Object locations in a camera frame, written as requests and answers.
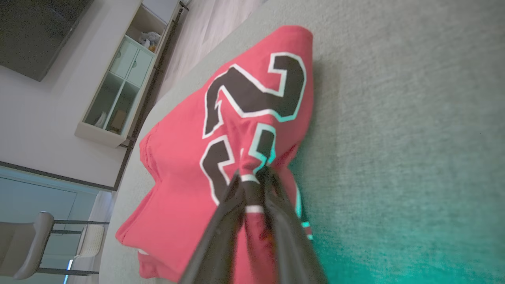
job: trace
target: red jersey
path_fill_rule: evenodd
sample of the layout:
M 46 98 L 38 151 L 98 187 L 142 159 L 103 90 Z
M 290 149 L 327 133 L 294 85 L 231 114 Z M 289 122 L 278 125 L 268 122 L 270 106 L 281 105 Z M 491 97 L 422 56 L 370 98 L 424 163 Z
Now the red jersey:
M 307 131 L 313 106 L 312 34 L 283 26 L 223 65 L 140 143 L 156 184 L 116 238 L 140 251 L 140 274 L 177 282 L 230 178 L 247 186 L 237 239 L 235 283 L 275 283 L 273 238 L 256 173 L 274 168 L 301 215 L 287 168 Z

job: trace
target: wall-mounted cabinet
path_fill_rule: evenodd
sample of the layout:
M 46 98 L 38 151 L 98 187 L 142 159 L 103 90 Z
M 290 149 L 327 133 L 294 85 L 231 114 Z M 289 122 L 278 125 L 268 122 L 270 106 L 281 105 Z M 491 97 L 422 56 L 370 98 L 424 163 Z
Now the wall-mounted cabinet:
M 142 32 L 161 36 L 150 50 L 137 42 Z M 140 6 L 94 98 L 75 130 L 75 135 L 110 147 L 117 147 L 128 136 L 149 83 L 153 66 L 163 49 L 167 25 Z

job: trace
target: television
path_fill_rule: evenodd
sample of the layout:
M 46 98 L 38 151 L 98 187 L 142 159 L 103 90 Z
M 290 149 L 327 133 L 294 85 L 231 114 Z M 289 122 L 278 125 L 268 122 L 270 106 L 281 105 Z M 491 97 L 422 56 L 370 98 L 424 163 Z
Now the television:
M 0 0 L 0 65 L 42 81 L 93 0 Z

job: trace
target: gray sofa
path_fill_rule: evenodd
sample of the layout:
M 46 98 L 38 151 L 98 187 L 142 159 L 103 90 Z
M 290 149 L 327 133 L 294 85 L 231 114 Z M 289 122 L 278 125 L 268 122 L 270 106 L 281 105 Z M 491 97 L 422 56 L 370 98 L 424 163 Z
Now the gray sofa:
M 505 282 L 505 2 L 269 0 L 153 108 L 140 137 L 281 25 L 314 34 L 314 114 L 291 165 L 332 283 Z M 138 144 L 101 283 L 139 283 L 114 238 L 153 186 Z

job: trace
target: chair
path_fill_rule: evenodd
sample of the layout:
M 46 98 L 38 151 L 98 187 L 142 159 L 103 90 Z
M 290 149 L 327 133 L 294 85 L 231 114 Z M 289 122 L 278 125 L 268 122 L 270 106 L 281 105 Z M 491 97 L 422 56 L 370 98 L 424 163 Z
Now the chair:
M 22 280 L 37 272 L 81 276 L 98 274 L 98 271 L 40 267 L 51 233 L 81 234 L 81 231 L 53 230 L 54 224 L 108 224 L 108 222 L 55 220 L 48 212 L 40 212 L 33 223 L 0 222 L 0 275 Z

